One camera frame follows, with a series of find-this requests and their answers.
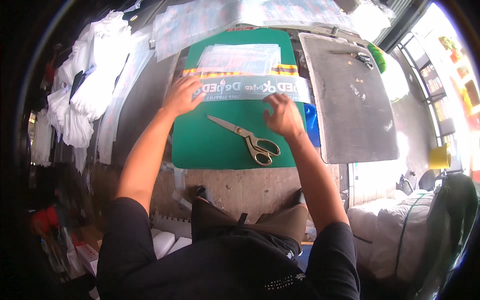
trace scissor handle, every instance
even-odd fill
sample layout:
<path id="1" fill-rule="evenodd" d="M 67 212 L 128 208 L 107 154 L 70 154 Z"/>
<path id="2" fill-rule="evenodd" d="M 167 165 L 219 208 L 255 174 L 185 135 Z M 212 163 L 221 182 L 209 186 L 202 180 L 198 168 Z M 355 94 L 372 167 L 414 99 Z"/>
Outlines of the scissor handle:
<path id="1" fill-rule="evenodd" d="M 270 155 L 273 155 L 273 156 L 279 156 L 280 155 L 280 148 L 278 147 L 277 144 L 275 144 L 274 142 L 270 141 L 270 140 L 267 140 L 267 139 L 259 139 L 257 137 L 255 137 L 254 135 L 250 135 L 250 141 L 252 142 L 252 146 L 257 149 L 258 151 L 262 151 L 262 152 L 268 152 Z M 272 144 L 273 146 L 275 146 L 276 148 L 276 151 L 275 152 L 272 152 L 268 149 L 265 149 L 261 146 L 258 145 L 258 142 L 267 142 L 267 143 L 270 143 Z"/>
<path id="2" fill-rule="evenodd" d="M 253 142 L 251 140 L 251 137 L 247 136 L 245 138 L 245 141 L 247 142 L 248 150 L 250 151 L 250 154 L 252 155 L 253 159 L 255 162 L 261 166 L 269 166 L 272 164 L 272 158 L 270 157 L 270 151 L 261 151 L 263 148 L 259 147 L 259 149 L 255 148 L 253 146 Z M 258 160 L 257 156 L 263 156 L 266 158 L 267 162 L 263 163 L 260 160 Z"/>

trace khaki shorts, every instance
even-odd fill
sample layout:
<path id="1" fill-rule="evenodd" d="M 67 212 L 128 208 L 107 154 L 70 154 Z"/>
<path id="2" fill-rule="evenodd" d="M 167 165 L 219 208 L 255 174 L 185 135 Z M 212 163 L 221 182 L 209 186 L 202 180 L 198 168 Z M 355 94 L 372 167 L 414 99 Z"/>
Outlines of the khaki shorts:
<path id="1" fill-rule="evenodd" d="M 296 205 L 274 214 L 263 214 L 255 224 L 244 224 L 244 228 L 254 229 L 276 236 L 289 237 L 300 246 L 305 234 L 308 211 L 303 205 Z M 226 211 L 219 209 L 204 200 L 195 199 L 192 206 L 193 232 L 218 227 L 237 225 L 237 220 Z"/>

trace hand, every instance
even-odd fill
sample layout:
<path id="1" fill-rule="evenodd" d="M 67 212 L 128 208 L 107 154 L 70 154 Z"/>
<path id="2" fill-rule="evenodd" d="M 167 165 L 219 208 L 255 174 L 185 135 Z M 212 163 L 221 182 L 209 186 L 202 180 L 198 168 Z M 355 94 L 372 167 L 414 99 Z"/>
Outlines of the hand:
<path id="1" fill-rule="evenodd" d="M 162 108 L 171 113 L 175 118 L 193 110 L 205 97 L 206 93 L 201 92 L 194 100 L 193 93 L 201 88 L 203 84 L 196 77 L 181 77 L 170 89 L 163 102 Z"/>
<path id="2" fill-rule="evenodd" d="M 290 138 L 305 132 L 303 120 L 299 110 L 292 99 L 285 94 L 271 94 L 264 98 L 273 108 L 270 115 L 268 108 L 265 108 L 263 117 L 265 124 L 273 132 Z"/>

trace black t-shirt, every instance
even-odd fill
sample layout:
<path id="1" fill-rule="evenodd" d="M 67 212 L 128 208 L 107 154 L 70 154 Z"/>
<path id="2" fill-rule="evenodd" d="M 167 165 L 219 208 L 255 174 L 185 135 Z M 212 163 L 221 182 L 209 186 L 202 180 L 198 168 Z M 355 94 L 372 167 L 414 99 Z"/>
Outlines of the black t-shirt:
<path id="1" fill-rule="evenodd" d="M 107 299 L 359 299 L 355 246 L 345 223 L 327 226 L 303 273 L 265 239 L 227 235 L 156 259 L 150 220 L 135 200 L 110 205 L 97 289 Z"/>

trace yellow bucket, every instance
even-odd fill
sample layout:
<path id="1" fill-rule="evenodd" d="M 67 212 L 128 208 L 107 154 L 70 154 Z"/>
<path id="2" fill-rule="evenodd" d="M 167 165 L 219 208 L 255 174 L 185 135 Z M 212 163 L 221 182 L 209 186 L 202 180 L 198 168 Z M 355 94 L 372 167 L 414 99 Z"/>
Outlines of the yellow bucket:
<path id="1" fill-rule="evenodd" d="M 448 152 L 448 143 L 430 150 L 428 167 L 430 169 L 449 169 L 452 155 Z"/>

